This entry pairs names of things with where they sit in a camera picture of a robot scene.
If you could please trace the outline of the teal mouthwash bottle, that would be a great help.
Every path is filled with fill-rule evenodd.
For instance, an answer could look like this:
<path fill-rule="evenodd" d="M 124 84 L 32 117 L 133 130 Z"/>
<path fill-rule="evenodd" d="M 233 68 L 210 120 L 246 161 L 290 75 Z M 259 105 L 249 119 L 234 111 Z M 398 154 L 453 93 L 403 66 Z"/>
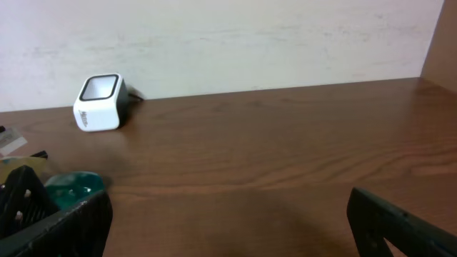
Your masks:
<path fill-rule="evenodd" d="M 73 206 L 81 199 L 103 191 L 105 185 L 97 173 L 76 171 L 52 176 L 44 187 L 50 199 L 60 208 Z"/>

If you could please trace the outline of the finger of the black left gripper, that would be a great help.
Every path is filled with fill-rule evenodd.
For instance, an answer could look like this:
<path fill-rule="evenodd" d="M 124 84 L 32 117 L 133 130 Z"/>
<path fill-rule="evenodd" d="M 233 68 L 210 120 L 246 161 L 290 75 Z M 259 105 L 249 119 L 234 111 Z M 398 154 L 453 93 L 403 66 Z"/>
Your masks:
<path fill-rule="evenodd" d="M 1 184 L 1 239 L 58 211 L 33 168 L 18 167 Z"/>

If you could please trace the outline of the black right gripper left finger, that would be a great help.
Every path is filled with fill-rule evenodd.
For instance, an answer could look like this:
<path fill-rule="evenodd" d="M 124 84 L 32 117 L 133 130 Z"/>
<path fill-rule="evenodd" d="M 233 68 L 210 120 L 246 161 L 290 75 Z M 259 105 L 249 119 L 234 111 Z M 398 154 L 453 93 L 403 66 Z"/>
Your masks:
<path fill-rule="evenodd" d="M 113 218 L 106 191 L 1 239 L 2 256 L 102 256 Z"/>

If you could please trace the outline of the yellow snack bag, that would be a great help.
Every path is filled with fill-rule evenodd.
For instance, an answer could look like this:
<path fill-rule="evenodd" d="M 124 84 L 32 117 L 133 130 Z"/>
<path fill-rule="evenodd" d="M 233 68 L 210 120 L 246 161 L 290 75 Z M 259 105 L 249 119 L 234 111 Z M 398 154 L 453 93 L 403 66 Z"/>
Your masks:
<path fill-rule="evenodd" d="M 16 168 L 28 166 L 40 176 L 49 155 L 39 151 L 29 156 L 13 156 L 12 153 L 25 146 L 28 141 L 14 128 L 1 126 L 1 183 L 5 183 L 8 175 Z"/>

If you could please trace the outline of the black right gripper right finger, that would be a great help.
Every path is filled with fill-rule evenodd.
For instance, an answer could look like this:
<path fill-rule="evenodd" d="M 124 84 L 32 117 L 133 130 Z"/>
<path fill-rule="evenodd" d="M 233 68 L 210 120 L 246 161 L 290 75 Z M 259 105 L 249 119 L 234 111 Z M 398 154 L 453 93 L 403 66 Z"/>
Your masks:
<path fill-rule="evenodd" d="M 360 256 L 456 257 L 456 236 L 362 188 L 353 188 L 346 215 Z"/>

